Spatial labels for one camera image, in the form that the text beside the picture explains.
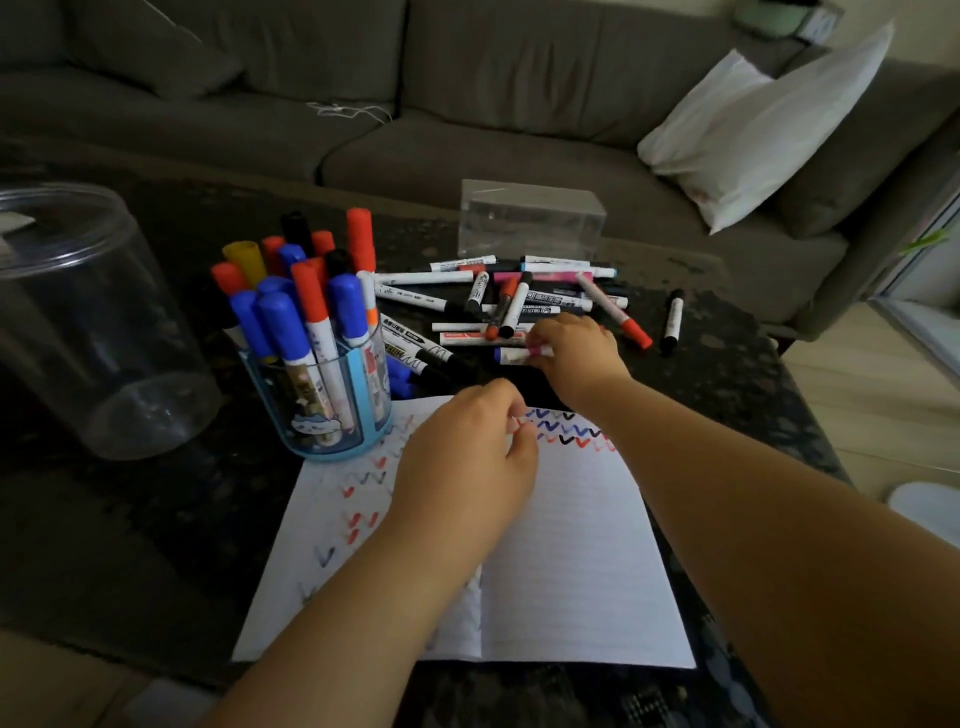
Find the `child's hand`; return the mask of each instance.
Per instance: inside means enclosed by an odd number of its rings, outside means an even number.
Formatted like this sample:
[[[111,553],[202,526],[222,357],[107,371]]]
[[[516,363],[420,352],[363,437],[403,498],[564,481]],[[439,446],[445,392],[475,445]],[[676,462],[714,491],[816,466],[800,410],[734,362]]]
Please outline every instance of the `child's hand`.
[[[562,313],[537,322],[527,335],[530,346],[549,344],[553,356],[532,356],[527,363],[546,374],[554,391],[584,417],[598,387],[618,379],[632,380],[616,350],[616,339],[589,318]]]
[[[466,582],[533,492],[539,451],[532,423],[504,436],[527,410],[506,379],[470,387],[438,409],[410,438],[381,526],[412,546],[425,568]]]

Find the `yellow marker cap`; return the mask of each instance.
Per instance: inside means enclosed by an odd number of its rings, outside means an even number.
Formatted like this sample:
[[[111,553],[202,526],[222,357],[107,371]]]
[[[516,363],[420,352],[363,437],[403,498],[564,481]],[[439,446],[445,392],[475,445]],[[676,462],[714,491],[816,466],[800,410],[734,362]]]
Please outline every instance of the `yellow marker cap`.
[[[252,240],[240,240],[225,245],[224,257],[240,266],[251,288],[256,288],[257,284],[267,277],[267,267],[263,264],[260,246]]]

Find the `blue pen holder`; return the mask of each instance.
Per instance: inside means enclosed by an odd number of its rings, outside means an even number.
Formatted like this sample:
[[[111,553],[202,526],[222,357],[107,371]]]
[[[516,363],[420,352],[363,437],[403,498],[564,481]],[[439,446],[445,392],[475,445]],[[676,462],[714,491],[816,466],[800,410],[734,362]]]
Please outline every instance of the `blue pen holder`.
[[[331,462],[356,457],[376,445],[392,419],[387,355],[380,327],[362,347],[349,349],[342,343],[338,347],[340,358],[324,362],[312,372],[305,371],[307,367],[287,367],[282,361],[265,364],[250,352],[240,352],[276,433],[290,451],[307,460]],[[317,373],[328,394],[329,382],[337,373],[343,381],[345,396],[339,398],[337,419],[325,417],[309,397],[298,392],[302,384],[295,382]]]

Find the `sofa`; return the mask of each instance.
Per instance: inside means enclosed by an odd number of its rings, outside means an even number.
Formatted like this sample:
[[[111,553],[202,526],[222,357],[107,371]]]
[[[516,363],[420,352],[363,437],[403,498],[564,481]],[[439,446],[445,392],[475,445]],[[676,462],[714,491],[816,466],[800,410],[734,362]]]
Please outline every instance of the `sofa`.
[[[720,256],[737,302],[789,337],[816,338],[960,188],[960,72],[887,60],[780,192],[708,235],[636,144],[732,48],[772,76],[824,52],[724,18],[577,0],[152,0],[243,69],[166,100],[71,58],[69,6],[89,1],[5,0],[0,132],[449,208],[464,178],[589,189],[605,235]]]

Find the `table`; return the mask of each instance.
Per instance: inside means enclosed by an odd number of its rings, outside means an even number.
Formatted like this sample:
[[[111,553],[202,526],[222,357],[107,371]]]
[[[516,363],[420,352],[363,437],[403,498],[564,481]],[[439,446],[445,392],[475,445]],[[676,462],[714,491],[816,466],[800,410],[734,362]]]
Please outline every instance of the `table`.
[[[455,213],[434,219],[381,214],[382,201],[355,195],[246,179],[241,186],[224,182],[222,173],[187,172],[193,179],[170,172],[168,162],[118,169],[76,160],[35,169],[39,178],[98,182],[120,192],[175,290],[214,262],[225,242],[275,232],[278,215],[292,207],[315,228],[341,236],[342,210],[317,200],[374,209],[383,270],[455,256]],[[205,179],[196,179],[201,175]],[[417,206],[403,211],[422,213]],[[725,300],[722,264],[622,241],[604,245],[602,257],[646,284],[632,292],[631,311],[655,338],[666,292],[688,289],[681,345],[672,358],[622,348],[634,377],[845,477],[756,321]],[[414,326],[436,320],[418,309],[384,308]],[[0,623],[141,669],[225,687],[242,671],[227,664],[229,654],[300,461],[278,441],[223,335],[189,302],[184,309],[226,404],[202,435],[157,458],[93,458],[33,395],[9,374],[0,376],[0,396],[16,413],[3,421],[0,439]],[[508,369],[529,404],[558,405],[540,373]],[[494,725],[521,716],[545,725],[749,724],[744,716],[769,723],[759,690],[658,538],[697,670],[425,663],[414,670],[399,724],[449,725],[457,716]]]

